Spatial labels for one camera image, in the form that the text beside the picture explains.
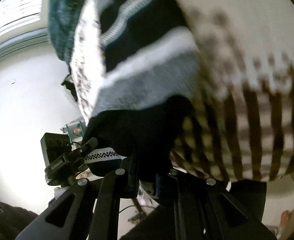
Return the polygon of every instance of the brown and white fabric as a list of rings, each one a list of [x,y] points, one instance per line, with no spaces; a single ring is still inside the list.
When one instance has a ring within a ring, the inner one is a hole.
[[[294,178],[294,5],[177,0],[199,48],[200,92],[171,159],[196,176]]]

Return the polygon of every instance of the silver screw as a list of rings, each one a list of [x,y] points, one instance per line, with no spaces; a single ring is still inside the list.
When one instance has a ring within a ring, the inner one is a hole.
[[[125,174],[125,170],[124,169],[117,169],[116,170],[116,174],[117,175],[124,175]]]
[[[216,184],[216,180],[209,178],[209,179],[206,179],[206,183],[210,186],[214,186]]]
[[[84,185],[87,184],[87,180],[84,179],[84,178],[79,179],[79,180],[77,181],[77,184],[78,184],[79,186],[84,186]]]
[[[176,169],[170,169],[169,170],[169,174],[170,175],[173,175],[173,176],[176,176],[178,174],[178,170],[176,170]]]

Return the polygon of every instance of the window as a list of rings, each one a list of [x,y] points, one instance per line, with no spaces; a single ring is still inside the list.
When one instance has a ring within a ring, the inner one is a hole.
[[[40,19],[42,0],[1,0],[0,32],[31,20]]]

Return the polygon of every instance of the zigzag pattern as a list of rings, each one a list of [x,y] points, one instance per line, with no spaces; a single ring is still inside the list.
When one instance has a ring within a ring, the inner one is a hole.
[[[96,153],[96,154],[92,154],[92,155],[87,155],[86,157],[84,157],[84,160],[92,160],[92,159],[100,159],[100,158],[108,158],[109,156],[118,156],[119,155],[116,152],[106,152],[106,153]]]

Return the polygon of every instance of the patterned fabric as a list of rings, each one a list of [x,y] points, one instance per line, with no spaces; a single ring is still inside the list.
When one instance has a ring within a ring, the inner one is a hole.
[[[195,114],[185,119],[172,161],[199,177],[294,178],[291,2],[277,0],[276,7],[271,0],[177,1],[195,36],[201,67]]]

